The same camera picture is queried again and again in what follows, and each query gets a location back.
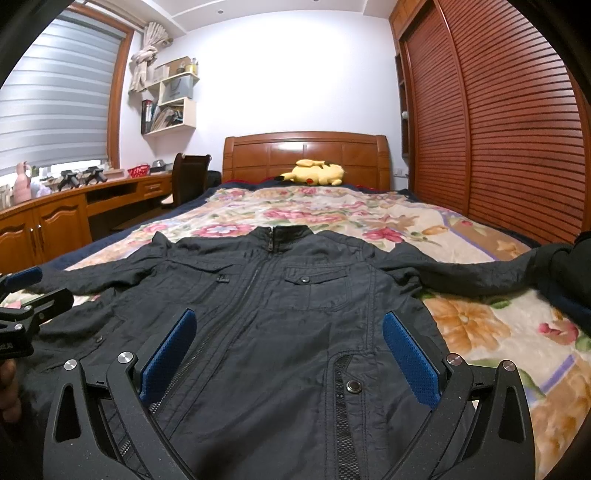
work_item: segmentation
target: ceiling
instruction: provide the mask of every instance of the ceiling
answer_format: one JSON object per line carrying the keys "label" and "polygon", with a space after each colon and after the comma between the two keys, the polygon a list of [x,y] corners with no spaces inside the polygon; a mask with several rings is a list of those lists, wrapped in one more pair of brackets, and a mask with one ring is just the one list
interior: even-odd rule
{"label": "ceiling", "polygon": [[172,37],[232,18],[289,10],[340,10],[388,18],[397,0],[95,0],[142,21],[157,21]]}

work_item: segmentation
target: chair backrest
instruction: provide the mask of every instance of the chair backrest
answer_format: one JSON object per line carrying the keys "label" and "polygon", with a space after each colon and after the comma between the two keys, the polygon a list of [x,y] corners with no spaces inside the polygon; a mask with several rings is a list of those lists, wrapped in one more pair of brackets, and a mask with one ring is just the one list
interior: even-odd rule
{"label": "chair backrest", "polygon": [[179,206],[205,192],[207,169],[211,155],[185,155],[178,153],[173,165],[173,199]]}

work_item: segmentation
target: desk drawer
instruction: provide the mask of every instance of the desk drawer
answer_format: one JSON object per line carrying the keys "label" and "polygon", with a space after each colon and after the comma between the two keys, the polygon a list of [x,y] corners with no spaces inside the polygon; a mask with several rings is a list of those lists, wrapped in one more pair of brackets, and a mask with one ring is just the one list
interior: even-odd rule
{"label": "desk drawer", "polygon": [[141,193],[144,198],[169,195],[171,192],[170,179],[150,179],[142,182]]}

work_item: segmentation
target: metal snap button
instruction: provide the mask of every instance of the metal snap button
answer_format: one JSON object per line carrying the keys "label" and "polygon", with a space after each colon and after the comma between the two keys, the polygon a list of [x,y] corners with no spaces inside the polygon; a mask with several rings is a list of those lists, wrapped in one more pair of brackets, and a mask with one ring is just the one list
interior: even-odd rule
{"label": "metal snap button", "polygon": [[350,393],[361,393],[361,382],[357,380],[349,380],[347,382],[347,391]]}

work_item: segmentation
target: red basket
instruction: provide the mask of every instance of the red basket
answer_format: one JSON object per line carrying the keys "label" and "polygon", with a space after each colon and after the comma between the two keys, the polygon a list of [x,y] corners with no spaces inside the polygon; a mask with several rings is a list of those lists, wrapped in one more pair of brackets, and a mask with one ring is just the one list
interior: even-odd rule
{"label": "red basket", "polygon": [[150,166],[147,163],[144,165],[138,165],[137,167],[127,169],[129,176],[133,179],[145,177],[149,171],[150,171]]}

